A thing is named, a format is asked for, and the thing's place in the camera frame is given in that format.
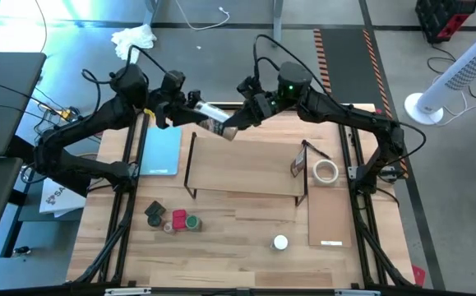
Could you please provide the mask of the light blue board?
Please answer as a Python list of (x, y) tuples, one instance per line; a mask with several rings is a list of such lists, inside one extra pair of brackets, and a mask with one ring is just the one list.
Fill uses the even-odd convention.
[(178, 174), (182, 141), (180, 127), (149, 127), (146, 133), (140, 175), (174, 176)]

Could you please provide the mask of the white crumpled cloth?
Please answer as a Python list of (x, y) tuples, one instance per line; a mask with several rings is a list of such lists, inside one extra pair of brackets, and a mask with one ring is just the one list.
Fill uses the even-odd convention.
[(153, 34), (149, 25), (115, 32), (111, 38), (111, 41), (116, 45), (115, 53), (119, 58), (127, 60), (128, 54), (131, 54), (130, 63), (136, 63), (140, 53), (138, 49), (130, 50), (132, 45), (142, 49), (152, 49), (156, 40), (157, 37)]

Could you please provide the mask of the black and red crate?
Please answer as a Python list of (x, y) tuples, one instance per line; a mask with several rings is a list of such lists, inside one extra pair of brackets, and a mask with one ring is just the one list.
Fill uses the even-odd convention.
[(449, 41), (475, 11), (476, 0), (417, 0), (415, 4), (420, 27), (429, 44)]

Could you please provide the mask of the white-lidded spice jar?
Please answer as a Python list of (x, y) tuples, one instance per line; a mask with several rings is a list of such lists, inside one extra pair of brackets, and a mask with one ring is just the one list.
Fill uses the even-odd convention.
[(275, 235), (270, 243), (270, 248), (275, 251), (284, 251), (289, 246), (289, 240), (283, 234)]

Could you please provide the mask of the green-lidded oregano jar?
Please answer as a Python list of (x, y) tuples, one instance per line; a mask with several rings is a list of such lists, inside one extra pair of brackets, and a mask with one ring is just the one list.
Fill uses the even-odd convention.
[(202, 229), (202, 220), (196, 215), (189, 215), (185, 219), (185, 224), (189, 231), (200, 232)]

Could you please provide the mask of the masking tape roll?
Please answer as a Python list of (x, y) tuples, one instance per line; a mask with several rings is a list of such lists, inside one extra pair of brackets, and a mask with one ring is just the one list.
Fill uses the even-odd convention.
[[(330, 169), (330, 171), (332, 172), (331, 177), (323, 178), (318, 173), (319, 169), (324, 169), (324, 168)], [(327, 160), (327, 159), (318, 160), (312, 166), (312, 176), (313, 176), (313, 179), (314, 179), (314, 183), (317, 186), (331, 186), (337, 181), (339, 175), (340, 175), (339, 169), (338, 169), (336, 163), (333, 162), (332, 160)]]

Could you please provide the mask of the red corner bracket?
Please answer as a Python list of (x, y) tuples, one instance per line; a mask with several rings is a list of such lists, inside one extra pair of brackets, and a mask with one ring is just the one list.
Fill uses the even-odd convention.
[(414, 283), (417, 286), (423, 287), (426, 281), (427, 272), (416, 265), (412, 265), (412, 271), (414, 275)]

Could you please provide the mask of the red-lidded patterned spice tin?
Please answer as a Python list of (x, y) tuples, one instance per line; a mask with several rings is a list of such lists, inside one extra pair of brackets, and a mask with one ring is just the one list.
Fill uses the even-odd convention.
[(172, 227), (175, 231), (187, 230), (187, 212), (184, 209), (174, 210), (172, 213)]

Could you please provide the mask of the gold-lidded furikake jar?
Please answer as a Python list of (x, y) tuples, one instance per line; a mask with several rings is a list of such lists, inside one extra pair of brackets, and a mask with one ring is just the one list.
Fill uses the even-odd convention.
[(224, 110), (204, 101), (197, 102), (194, 109), (207, 116), (207, 119), (197, 123), (198, 126), (214, 133), (217, 136), (221, 136), (228, 141), (232, 141), (237, 135), (238, 129), (236, 127), (224, 126), (224, 122), (230, 118), (230, 115)]

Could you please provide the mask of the dark mat with orange stripes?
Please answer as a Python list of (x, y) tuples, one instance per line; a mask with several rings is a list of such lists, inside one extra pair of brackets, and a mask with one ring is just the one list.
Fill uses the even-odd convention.
[(319, 29), (332, 96), (344, 104), (373, 104), (395, 119), (376, 42), (366, 29)]

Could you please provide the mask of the wooden shelf black metal frame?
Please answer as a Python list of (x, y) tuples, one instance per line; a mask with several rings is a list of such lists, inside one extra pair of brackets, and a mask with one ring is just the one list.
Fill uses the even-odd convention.
[(183, 186), (195, 199), (199, 190), (292, 197), (299, 206), (308, 195), (307, 173), (290, 165), (306, 149), (301, 144), (227, 141), (192, 133)]

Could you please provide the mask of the brown cardboard sheet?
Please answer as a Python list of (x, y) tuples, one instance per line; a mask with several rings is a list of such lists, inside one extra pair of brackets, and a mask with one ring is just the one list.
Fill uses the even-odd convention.
[(308, 242), (313, 247), (352, 246), (349, 195), (344, 189), (309, 189)]

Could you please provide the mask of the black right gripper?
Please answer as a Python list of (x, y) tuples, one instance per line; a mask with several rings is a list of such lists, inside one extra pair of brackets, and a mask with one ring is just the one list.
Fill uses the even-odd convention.
[(237, 86), (237, 92), (248, 99), (247, 110), (239, 110), (223, 122), (224, 127), (246, 130), (280, 112), (278, 96), (274, 92), (263, 92), (261, 82), (256, 76), (247, 76)]

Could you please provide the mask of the grey metal desk leg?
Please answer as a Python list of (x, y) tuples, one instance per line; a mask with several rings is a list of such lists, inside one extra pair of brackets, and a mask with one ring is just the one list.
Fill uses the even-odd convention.
[(152, 26), (155, 16), (159, 9), (159, 0), (143, 0), (146, 7), (143, 23), (148, 26)]
[(273, 39), (280, 43), (282, 40), (282, 11), (284, 0), (273, 0)]

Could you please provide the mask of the dark green spice tin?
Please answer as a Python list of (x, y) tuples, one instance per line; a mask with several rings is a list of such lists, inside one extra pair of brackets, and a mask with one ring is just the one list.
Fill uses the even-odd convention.
[(162, 216), (166, 212), (166, 208), (159, 202), (153, 201), (145, 210), (147, 216), (157, 215)]

